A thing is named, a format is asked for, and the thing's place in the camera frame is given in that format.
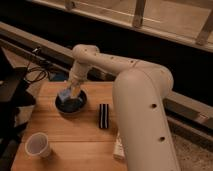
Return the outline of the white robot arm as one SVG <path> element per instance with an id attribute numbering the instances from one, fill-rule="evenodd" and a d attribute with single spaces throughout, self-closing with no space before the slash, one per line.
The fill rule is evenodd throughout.
<path id="1" fill-rule="evenodd" d="M 116 76 L 112 97 L 128 171 L 181 171 L 163 99 L 173 77 L 164 66 L 104 54 L 94 45 L 76 45 L 70 83 L 84 81 L 94 66 Z"/>

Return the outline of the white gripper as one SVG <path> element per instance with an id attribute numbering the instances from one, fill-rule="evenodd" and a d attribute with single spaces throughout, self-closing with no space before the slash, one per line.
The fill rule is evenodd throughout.
<path id="1" fill-rule="evenodd" d="M 74 72 L 70 71 L 69 73 L 69 85 L 66 87 L 66 91 L 70 94 L 72 99 L 75 99 L 80 94 L 80 87 L 84 81 L 86 80 L 86 73 L 85 72 Z"/>

